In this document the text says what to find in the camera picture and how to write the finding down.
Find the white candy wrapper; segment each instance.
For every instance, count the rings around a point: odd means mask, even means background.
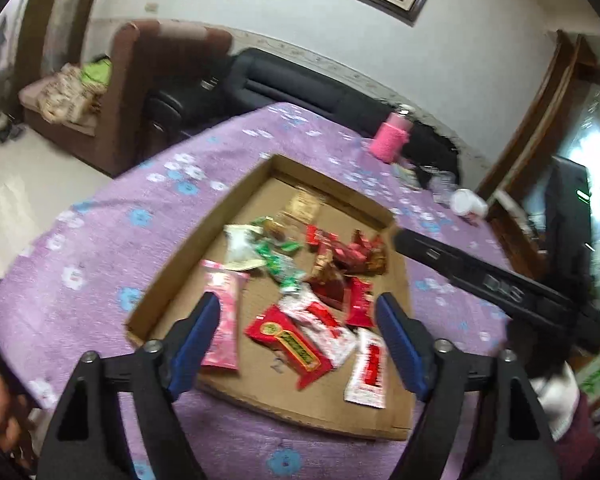
[[[318,347],[333,368],[342,366],[356,347],[355,334],[333,317],[307,283],[302,284],[297,296],[284,296],[278,307],[294,320],[302,334]]]
[[[386,346],[379,335],[358,329],[358,356],[344,390],[344,400],[384,408]]]
[[[255,225],[225,225],[227,237],[224,268],[226,270],[251,270],[262,267],[265,261],[253,249],[256,235],[262,234],[262,227]]]

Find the pink container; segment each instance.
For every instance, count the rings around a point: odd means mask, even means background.
[[[400,109],[392,112],[386,121],[380,125],[369,152],[387,164],[391,164],[400,154],[402,146],[409,140],[409,130],[413,123],[408,119],[413,109],[400,105]]]

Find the tablecloth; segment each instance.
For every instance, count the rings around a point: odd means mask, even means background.
[[[131,351],[123,323],[142,291],[199,220],[263,158],[282,153],[389,208],[401,226],[507,267],[486,224],[472,226],[391,176],[370,141],[312,112],[277,104],[178,144],[75,204],[14,261],[0,283],[0,350],[39,402],[52,408],[80,355]],[[504,338],[497,307],[406,262],[413,314],[434,338],[487,354]],[[456,478],[475,403],[465,403],[445,478]],[[123,417],[138,476],[153,477],[132,400]],[[174,409],[211,479],[388,478],[405,444],[298,428],[192,390]]]

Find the person's hand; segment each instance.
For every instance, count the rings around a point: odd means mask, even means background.
[[[0,375],[0,449],[13,453],[16,461],[31,470],[36,457],[31,445],[27,401],[24,396],[11,399],[9,388]]]

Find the tiled floor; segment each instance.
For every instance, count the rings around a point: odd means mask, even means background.
[[[109,181],[33,130],[0,144],[0,278],[59,212]]]

